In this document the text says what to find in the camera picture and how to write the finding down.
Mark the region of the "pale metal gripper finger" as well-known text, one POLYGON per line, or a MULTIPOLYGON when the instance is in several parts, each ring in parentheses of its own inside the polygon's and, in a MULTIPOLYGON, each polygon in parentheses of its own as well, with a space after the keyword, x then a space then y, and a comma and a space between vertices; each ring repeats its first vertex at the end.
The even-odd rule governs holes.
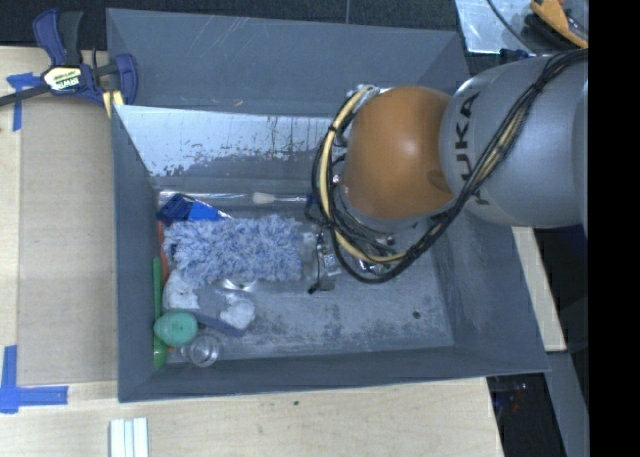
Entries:
POLYGON ((322 250, 322 237, 313 231, 304 231, 301 236, 301 259, 305 265, 317 264, 322 250))
POLYGON ((307 293, 316 293, 324 289, 323 272, 317 263, 304 267, 304 283, 307 293))

